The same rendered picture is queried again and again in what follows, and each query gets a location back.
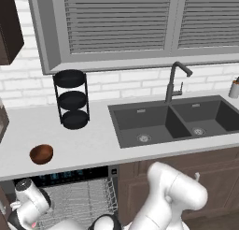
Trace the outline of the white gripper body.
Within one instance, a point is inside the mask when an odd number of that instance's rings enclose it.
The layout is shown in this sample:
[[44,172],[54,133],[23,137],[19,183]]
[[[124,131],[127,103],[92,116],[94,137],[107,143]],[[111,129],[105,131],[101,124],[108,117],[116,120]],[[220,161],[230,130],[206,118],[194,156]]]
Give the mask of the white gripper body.
[[15,201],[10,206],[12,212],[7,219],[9,228],[11,230],[33,230],[38,219],[38,209],[35,203]]

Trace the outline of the black dishwasher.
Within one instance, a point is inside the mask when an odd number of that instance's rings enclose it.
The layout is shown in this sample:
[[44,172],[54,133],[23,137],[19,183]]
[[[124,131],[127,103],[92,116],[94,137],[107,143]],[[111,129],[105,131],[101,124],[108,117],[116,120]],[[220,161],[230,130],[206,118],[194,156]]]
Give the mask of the black dishwasher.
[[[53,186],[54,184],[76,182],[77,180],[89,180],[86,176],[106,177],[107,166],[96,167],[96,174],[91,175],[90,170],[75,170],[62,173],[54,173],[30,178],[21,179],[15,185],[16,201],[24,203],[33,201],[38,209],[38,219],[46,214],[50,209],[53,209],[53,202],[49,195],[39,186]],[[49,230],[85,230],[77,221],[68,219],[63,220]],[[121,224],[117,217],[113,214],[103,214],[93,221],[88,230],[122,230]]]

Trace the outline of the brown wooden bowl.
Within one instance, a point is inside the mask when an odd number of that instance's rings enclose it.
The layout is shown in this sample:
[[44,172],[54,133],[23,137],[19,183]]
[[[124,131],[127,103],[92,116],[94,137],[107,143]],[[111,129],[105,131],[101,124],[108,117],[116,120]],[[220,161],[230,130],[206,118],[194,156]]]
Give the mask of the brown wooden bowl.
[[31,160],[37,165],[48,163],[53,157],[53,148],[48,144],[35,146],[30,151]]

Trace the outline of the brown cupboard door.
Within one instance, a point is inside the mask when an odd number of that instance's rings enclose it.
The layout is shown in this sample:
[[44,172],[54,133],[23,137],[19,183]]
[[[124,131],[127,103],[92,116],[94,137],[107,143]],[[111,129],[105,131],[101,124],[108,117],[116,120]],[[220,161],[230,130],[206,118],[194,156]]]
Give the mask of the brown cupboard door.
[[200,165],[183,170],[192,178],[198,173],[199,182],[208,192],[206,205],[196,211],[185,210],[184,220],[224,215],[232,207],[231,194],[239,180],[239,147],[224,149],[224,151],[225,153],[219,158],[214,157],[214,163],[209,164],[203,159]]
[[201,163],[198,154],[186,154],[136,161],[119,165],[118,205],[119,220],[124,224],[131,222],[148,196],[148,168],[155,162],[167,164],[177,170],[197,166]]

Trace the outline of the dark boxy appliance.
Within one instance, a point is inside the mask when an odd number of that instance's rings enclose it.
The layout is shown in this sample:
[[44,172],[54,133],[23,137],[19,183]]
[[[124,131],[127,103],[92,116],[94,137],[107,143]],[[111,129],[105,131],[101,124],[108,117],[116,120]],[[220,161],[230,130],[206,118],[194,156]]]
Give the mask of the dark boxy appliance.
[[0,143],[2,142],[4,134],[7,130],[8,124],[9,124],[9,118],[7,115],[7,111],[2,102],[2,99],[0,98]]

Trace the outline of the black three-tier stand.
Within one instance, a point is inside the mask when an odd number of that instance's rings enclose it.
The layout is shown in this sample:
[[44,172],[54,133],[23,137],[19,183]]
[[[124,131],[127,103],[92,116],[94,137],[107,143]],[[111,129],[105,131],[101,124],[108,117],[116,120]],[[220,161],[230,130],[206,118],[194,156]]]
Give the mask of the black three-tier stand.
[[66,69],[52,76],[60,123],[67,129],[83,128],[90,121],[87,75]]

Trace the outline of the dark grey double sink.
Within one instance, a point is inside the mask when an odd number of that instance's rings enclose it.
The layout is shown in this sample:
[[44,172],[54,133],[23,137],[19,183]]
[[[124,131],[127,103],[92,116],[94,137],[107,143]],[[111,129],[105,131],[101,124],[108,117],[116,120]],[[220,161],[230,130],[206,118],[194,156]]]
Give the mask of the dark grey double sink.
[[239,109],[220,95],[112,105],[108,110],[121,148],[239,133]]

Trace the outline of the dark grey tap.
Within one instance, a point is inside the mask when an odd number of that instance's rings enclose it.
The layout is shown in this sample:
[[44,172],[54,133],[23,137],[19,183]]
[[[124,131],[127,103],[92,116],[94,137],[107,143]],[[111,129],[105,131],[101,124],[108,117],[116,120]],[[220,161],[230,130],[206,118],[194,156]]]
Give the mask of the dark grey tap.
[[173,63],[172,68],[171,68],[169,83],[167,85],[165,103],[170,103],[174,96],[180,96],[182,94],[183,86],[180,86],[179,91],[174,90],[175,74],[176,74],[176,69],[178,67],[186,73],[188,78],[193,74],[193,72],[189,68],[187,68],[185,65],[183,65],[182,63],[180,63],[180,62],[174,62]]

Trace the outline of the wide grey window blind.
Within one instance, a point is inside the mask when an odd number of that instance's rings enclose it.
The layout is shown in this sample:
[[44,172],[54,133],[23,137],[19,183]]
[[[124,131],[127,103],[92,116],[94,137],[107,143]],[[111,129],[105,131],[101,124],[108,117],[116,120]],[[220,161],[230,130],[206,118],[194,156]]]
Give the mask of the wide grey window blind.
[[171,0],[64,0],[70,52],[164,48]]

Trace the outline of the white soap dispenser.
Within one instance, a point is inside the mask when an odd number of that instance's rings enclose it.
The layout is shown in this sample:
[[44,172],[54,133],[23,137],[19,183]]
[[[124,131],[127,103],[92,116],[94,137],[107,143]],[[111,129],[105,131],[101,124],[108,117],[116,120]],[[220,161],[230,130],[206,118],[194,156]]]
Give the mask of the white soap dispenser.
[[229,91],[230,98],[238,98],[239,97],[239,77],[232,82],[232,86]]

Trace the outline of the narrow grey window blind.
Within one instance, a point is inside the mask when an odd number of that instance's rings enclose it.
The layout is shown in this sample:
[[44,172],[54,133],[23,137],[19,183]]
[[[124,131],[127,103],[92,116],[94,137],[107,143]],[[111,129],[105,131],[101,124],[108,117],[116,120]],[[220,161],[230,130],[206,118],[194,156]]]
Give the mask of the narrow grey window blind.
[[185,0],[180,49],[239,46],[239,0]]

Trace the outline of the grey window frame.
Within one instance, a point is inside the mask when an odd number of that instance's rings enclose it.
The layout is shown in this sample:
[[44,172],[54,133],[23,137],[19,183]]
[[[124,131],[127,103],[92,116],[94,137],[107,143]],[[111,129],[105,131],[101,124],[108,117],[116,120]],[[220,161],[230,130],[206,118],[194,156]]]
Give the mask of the grey window frame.
[[166,39],[161,50],[70,52],[64,0],[29,0],[42,70],[52,75],[65,69],[84,72],[128,70],[184,65],[235,63],[239,46],[180,49],[178,40],[185,0],[171,0]]

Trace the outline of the dark brown wall cupboard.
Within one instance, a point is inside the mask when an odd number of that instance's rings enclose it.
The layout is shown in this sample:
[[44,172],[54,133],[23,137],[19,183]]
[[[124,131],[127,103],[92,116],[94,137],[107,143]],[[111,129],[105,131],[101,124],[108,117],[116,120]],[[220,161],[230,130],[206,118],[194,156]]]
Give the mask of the dark brown wall cupboard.
[[15,0],[0,0],[0,65],[10,65],[23,45]]

